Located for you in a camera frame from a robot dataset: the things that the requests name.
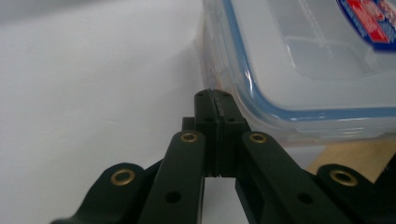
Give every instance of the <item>red label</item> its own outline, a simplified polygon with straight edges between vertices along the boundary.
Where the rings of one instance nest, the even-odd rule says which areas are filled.
[[[377,20],[383,20],[383,15],[380,10],[373,8],[371,0],[346,0],[350,8],[352,8],[356,17],[361,22],[361,25],[366,30],[368,36],[376,43],[389,43],[388,37],[385,35]]]

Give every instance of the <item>black bracket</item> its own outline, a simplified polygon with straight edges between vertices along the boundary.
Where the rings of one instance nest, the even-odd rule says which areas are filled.
[[[52,224],[201,223],[205,177],[234,177],[249,223],[396,223],[396,159],[372,184],[340,165],[302,170],[266,133],[252,132],[231,94],[200,91],[162,161],[102,173],[81,207]]]

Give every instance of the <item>clear plastic container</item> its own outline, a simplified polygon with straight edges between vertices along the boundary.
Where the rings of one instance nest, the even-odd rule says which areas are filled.
[[[254,129],[287,141],[396,131],[392,15],[382,11],[377,27],[367,21],[373,3],[391,1],[204,3],[206,85],[232,92]]]

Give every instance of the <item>white table surface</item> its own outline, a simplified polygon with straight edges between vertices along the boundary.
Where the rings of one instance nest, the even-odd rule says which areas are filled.
[[[204,88],[202,14],[200,0],[0,4],[0,223],[70,217],[106,168],[163,157]],[[203,223],[248,223],[233,182],[206,180]]]

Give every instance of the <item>container lid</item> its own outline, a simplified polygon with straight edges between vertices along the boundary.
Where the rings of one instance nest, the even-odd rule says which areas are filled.
[[[225,0],[224,6],[244,86],[266,113],[292,121],[396,116],[391,1]],[[388,42],[376,39],[380,31]]]

